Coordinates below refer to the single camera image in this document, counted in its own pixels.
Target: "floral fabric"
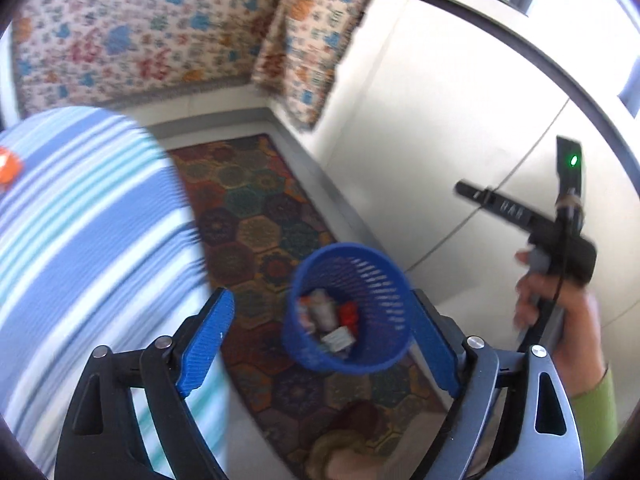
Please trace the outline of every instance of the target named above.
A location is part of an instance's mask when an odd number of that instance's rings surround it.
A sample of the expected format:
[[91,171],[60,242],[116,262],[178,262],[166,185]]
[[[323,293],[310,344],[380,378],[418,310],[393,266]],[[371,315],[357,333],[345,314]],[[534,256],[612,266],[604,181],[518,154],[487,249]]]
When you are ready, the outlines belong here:
[[282,95],[302,124],[316,123],[369,0],[280,0],[252,77]]
[[254,81],[312,126],[367,0],[26,0],[14,19],[25,115]]

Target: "red trash item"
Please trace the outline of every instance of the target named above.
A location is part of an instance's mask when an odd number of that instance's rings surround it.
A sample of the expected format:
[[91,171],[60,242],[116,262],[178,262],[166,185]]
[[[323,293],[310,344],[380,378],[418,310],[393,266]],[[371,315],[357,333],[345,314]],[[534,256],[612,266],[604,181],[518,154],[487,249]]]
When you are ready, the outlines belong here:
[[358,305],[355,301],[347,301],[338,308],[340,324],[347,327],[354,337],[358,336]]
[[18,156],[0,147],[0,190],[7,190],[21,171],[22,163]]

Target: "window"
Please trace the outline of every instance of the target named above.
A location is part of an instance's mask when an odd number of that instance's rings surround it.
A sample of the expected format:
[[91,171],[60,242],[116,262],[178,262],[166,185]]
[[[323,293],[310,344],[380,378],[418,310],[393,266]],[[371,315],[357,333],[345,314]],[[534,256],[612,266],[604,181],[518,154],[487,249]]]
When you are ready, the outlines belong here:
[[552,57],[620,95],[640,56],[640,32],[616,0],[533,0],[528,15]]

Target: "striped bed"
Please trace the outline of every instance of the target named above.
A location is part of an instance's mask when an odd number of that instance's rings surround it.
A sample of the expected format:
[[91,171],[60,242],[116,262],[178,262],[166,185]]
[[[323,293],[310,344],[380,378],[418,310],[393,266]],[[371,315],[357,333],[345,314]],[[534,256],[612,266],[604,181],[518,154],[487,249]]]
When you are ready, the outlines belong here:
[[[52,478],[66,408],[91,350],[172,334],[209,297],[193,216],[171,159],[143,128],[90,107],[0,134],[24,169],[0,194],[0,413]],[[154,469],[171,475],[142,390]],[[228,383],[218,356],[187,404],[224,467]]]

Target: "patterned rug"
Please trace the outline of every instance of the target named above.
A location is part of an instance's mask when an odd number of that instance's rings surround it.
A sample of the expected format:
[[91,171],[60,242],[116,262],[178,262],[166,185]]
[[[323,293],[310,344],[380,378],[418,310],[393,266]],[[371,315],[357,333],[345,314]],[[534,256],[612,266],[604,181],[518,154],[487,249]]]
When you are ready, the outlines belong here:
[[345,404],[372,399],[382,413],[367,443],[389,455],[419,412],[444,412],[408,357],[365,376],[318,374],[280,341],[291,273],[335,241],[267,135],[173,150],[204,241],[212,285],[236,295],[222,346],[226,368],[264,437],[295,475],[315,439]]

